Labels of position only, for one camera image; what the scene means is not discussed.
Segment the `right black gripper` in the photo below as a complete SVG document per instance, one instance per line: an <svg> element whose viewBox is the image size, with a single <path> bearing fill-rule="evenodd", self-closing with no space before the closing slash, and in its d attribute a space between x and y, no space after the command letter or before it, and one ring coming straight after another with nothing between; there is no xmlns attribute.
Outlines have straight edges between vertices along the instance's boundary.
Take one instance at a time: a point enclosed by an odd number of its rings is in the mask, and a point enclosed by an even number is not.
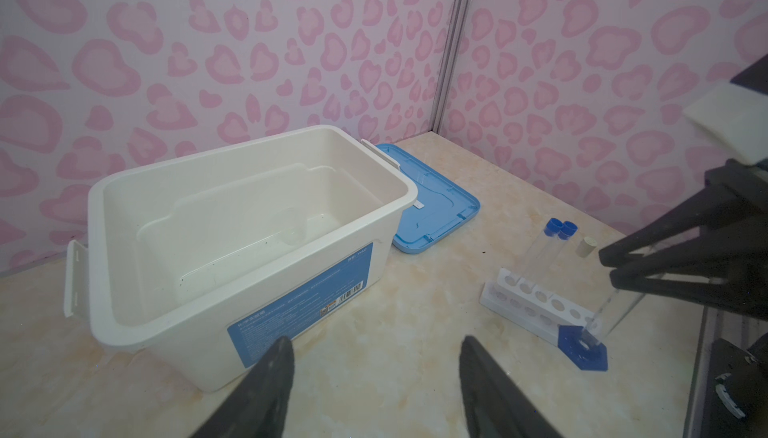
<svg viewBox="0 0 768 438"><path fill-rule="evenodd" d="M767 319L767 161L745 165L729 159L705 172L705 188L653 223L602 248L602 265L614 288L661 296ZM737 252L724 263L685 272L630 272L633 252L703 227Z"/></svg>

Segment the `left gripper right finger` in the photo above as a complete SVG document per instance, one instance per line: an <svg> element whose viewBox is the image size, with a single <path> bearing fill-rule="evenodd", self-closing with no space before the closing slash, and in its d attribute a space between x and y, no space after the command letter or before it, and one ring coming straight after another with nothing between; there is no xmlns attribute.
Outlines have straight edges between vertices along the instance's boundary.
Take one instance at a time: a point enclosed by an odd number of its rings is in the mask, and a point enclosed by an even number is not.
<svg viewBox="0 0 768 438"><path fill-rule="evenodd" d="M470 437L561 437L474 336L462 342L459 377Z"/></svg>

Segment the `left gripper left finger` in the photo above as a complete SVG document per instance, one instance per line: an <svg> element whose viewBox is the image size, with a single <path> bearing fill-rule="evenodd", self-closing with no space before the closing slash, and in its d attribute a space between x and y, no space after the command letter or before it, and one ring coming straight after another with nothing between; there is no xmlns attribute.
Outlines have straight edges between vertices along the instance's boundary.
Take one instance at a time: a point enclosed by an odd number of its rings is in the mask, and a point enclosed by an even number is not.
<svg viewBox="0 0 768 438"><path fill-rule="evenodd" d="M281 437L294 372L292 342L281 336L192 437Z"/></svg>

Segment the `blue base graduated cylinder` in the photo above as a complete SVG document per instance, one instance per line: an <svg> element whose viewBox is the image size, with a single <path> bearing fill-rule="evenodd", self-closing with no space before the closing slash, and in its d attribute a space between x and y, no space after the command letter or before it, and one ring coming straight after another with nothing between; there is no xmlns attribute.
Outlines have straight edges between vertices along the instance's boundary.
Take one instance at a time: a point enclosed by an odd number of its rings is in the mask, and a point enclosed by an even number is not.
<svg viewBox="0 0 768 438"><path fill-rule="evenodd" d="M606 372L606 339L644 297L644 293L614 289L584 326L559 326L558 349L580 370Z"/></svg>

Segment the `blue capped test tube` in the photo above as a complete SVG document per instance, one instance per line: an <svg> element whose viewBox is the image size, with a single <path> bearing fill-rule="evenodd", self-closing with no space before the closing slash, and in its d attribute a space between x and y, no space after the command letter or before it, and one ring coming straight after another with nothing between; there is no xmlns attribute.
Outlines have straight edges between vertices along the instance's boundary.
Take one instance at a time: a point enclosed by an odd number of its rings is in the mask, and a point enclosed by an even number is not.
<svg viewBox="0 0 768 438"><path fill-rule="evenodd" d="M527 276L527 280L530 283L537 284L546 275L565 244L577 230L578 226L573 222L561 222L561 227L548 239L546 246L533 264L532 269Z"/></svg>
<svg viewBox="0 0 768 438"><path fill-rule="evenodd" d="M514 271L520 278L529 280L529 269L537 262L545 247L557 237L562 226L563 222L559 219L549 219L542 231L534 239L528 249L521 255L515 265Z"/></svg>

